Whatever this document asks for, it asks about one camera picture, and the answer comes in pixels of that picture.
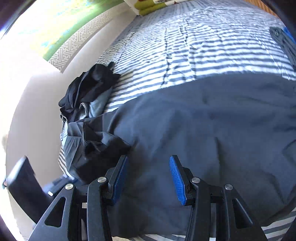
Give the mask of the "patterned wall hanging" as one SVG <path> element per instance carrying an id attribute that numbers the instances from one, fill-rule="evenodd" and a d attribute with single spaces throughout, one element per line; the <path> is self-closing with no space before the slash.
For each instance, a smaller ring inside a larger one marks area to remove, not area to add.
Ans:
<path id="1" fill-rule="evenodd" d="M 89 1 L 86 16 L 76 23 L 50 47 L 43 58 L 64 71 L 82 47 L 107 23 L 129 10 L 124 1 Z"/>

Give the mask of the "black office chair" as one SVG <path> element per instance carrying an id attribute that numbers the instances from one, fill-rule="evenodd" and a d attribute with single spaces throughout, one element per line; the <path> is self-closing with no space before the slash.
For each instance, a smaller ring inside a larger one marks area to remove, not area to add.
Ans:
<path id="1" fill-rule="evenodd" d="M 38 223 L 51 202 L 67 184 L 76 178 L 65 174 L 41 187 L 27 156 L 20 158 L 6 178 L 6 187 L 29 218 Z"/>

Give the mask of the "black garment with red trim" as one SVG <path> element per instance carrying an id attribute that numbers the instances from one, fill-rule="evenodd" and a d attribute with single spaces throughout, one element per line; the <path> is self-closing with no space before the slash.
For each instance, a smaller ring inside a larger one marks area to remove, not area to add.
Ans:
<path id="1" fill-rule="evenodd" d="M 68 122 L 78 120 L 78 111 L 82 103 L 95 101 L 119 80 L 120 74 L 113 72 L 114 65 L 114 62 L 107 66 L 95 64 L 71 82 L 65 96 L 58 103 L 62 116 Z"/>

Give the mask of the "green red folded blanket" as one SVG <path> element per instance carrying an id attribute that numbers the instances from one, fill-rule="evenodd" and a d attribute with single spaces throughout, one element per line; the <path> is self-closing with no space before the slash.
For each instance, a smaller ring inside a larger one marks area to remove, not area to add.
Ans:
<path id="1" fill-rule="evenodd" d="M 186 2 L 187 0 L 175 0 L 175 1 L 167 1 L 167 0 L 145 0 L 145 1 L 137 1 L 134 5 L 136 10 L 139 10 L 139 14 L 141 16 L 146 16 L 150 13 L 153 13 L 159 9 L 166 8 L 167 6 L 172 6 L 174 4 L 179 4 Z"/>

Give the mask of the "wooden slatted bed rail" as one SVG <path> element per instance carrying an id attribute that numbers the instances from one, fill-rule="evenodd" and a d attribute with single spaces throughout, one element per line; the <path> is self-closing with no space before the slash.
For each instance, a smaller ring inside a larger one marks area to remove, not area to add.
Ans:
<path id="1" fill-rule="evenodd" d="M 277 16 L 276 13 L 274 13 L 263 1 L 261 0 L 245 0 L 247 3 L 250 3 L 254 6 L 257 6 L 258 8 L 264 10 L 265 12 L 273 15 L 273 16 Z"/>

